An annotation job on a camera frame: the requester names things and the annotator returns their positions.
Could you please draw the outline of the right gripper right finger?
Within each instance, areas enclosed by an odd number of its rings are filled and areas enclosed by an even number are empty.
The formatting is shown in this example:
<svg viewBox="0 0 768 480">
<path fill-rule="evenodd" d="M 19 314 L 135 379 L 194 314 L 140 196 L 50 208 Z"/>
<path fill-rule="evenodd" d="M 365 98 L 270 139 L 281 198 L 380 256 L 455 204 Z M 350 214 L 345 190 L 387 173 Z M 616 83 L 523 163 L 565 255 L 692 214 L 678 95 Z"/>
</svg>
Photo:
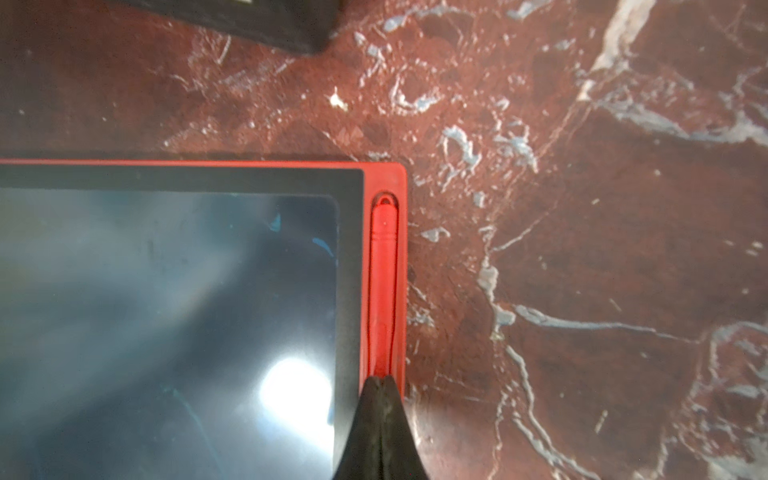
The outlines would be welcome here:
<svg viewBox="0 0 768 480">
<path fill-rule="evenodd" d="M 426 480 L 397 385 L 391 376 L 380 381 L 380 478 Z"/>
</svg>

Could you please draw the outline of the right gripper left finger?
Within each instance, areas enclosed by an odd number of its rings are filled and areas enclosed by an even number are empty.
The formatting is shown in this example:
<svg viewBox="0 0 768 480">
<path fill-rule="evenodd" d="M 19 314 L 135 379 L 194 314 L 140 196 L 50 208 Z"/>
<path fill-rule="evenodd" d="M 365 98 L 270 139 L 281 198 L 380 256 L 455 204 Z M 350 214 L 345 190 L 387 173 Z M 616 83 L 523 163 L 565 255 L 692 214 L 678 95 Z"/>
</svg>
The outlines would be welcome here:
<svg viewBox="0 0 768 480">
<path fill-rule="evenodd" d="M 362 389 L 335 480 L 381 478 L 381 378 L 369 377 Z"/>
</svg>

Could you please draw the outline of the red stylus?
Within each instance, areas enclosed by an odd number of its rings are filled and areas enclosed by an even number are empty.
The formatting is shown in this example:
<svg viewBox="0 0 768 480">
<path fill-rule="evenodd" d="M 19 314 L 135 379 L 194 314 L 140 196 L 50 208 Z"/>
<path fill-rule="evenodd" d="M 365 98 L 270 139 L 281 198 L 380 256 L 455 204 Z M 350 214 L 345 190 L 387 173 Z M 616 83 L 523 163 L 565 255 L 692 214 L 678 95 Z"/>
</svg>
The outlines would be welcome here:
<svg viewBox="0 0 768 480">
<path fill-rule="evenodd" d="M 398 204 L 391 193 L 374 201 L 371 215 L 368 343 L 370 374 L 390 375 L 397 286 Z"/>
</svg>

